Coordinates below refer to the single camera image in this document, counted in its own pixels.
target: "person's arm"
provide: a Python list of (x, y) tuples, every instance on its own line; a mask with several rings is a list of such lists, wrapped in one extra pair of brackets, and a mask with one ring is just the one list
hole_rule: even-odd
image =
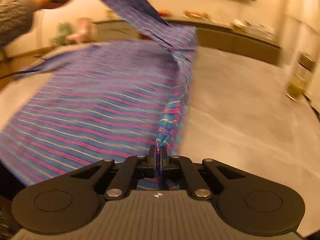
[(39, 9), (54, 9), (64, 5), (51, 0), (6, 0), (0, 4), (0, 48), (18, 36), (27, 33), (33, 20), (33, 13)]
[(37, 9), (34, 0), (6, 0), (0, 4), (0, 48), (30, 30)]

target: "folded fabric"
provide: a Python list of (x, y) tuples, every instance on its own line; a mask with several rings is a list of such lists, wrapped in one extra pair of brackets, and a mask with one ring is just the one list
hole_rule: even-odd
[(104, 158), (172, 150), (188, 100), (195, 28), (170, 25), (146, 0), (102, 0), (154, 41), (114, 41), (34, 66), (54, 77), (0, 135), (0, 160), (31, 185)]

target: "shirt sleeve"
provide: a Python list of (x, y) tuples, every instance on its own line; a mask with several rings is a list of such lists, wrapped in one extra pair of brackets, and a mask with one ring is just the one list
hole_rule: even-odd
[(0, 48), (30, 30), (35, 11), (33, 0), (5, 0), (0, 4)]

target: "marble tabletop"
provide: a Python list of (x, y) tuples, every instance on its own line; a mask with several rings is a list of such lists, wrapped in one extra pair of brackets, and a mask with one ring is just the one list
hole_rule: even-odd
[[(11, 82), (0, 93), (0, 130), (50, 76)], [(296, 103), (284, 94), (285, 79), (274, 65), (199, 47), (180, 154), (193, 162), (213, 158), (293, 188), (306, 205), (298, 232), (307, 236), (320, 229), (320, 123), (303, 98)]]

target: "black cable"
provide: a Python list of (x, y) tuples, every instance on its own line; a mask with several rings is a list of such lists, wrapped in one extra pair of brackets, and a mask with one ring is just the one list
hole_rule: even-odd
[(32, 73), (32, 72), (37, 72), (39, 69), (33, 69), (33, 70), (22, 70), (22, 71), (17, 71), (17, 72), (12, 72), (10, 74), (4, 75), (0, 77), (0, 79), (4, 79), (13, 75), (18, 75), (18, 74), (25, 74), (25, 73)]

